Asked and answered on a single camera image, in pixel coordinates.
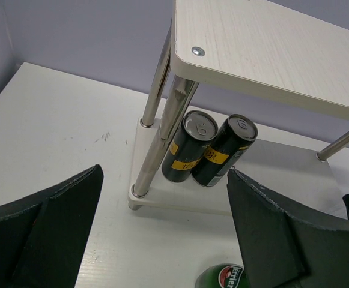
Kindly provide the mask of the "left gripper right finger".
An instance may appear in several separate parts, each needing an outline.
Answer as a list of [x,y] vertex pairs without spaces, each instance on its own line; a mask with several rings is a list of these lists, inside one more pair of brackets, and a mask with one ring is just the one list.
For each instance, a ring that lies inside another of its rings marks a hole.
[[228,172],[228,197],[250,287],[349,287],[349,220]]

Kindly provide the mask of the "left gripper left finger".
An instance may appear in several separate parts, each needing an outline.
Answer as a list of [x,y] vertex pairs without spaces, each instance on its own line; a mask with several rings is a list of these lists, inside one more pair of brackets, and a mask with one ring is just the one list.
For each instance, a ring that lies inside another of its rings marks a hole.
[[0,287],[74,287],[104,174],[96,164],[0,206]]

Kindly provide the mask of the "green Perrier bottle front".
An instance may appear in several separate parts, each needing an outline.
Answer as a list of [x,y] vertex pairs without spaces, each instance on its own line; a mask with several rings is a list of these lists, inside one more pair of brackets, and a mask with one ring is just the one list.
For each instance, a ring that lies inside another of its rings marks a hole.
[[195,282],[195,288],[249,288],[244,267],[223,263],[209,267]]

